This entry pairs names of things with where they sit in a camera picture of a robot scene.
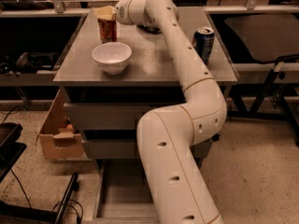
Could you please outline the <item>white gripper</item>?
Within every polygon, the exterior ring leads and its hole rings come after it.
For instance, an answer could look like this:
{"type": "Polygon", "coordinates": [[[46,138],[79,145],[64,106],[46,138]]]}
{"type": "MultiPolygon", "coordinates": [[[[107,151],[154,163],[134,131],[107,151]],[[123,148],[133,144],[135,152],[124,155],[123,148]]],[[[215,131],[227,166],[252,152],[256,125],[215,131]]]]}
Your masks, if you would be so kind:
{"type": "Polygon", "coordinates": [[[115,7],[97,7],[94,16],[100,21],[114,21],[124,25],[145,25],[148,21],[146,0],[120,0],[115,7]]]}

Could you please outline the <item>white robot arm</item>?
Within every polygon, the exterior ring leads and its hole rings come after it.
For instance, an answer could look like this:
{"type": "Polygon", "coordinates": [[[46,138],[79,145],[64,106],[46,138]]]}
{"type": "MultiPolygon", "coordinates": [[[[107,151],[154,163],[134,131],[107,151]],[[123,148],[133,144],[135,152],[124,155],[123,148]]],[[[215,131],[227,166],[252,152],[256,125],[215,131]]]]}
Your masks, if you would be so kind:
{"type": "Polygon", "coordinates": [[[160,29],[185,102],[152,109],[139,120],[137,146],[161,224],[224,224],[191,152],[227,116],[221,89],[178,24],[172,0],[120,0],[116,20],[160,29]]]}

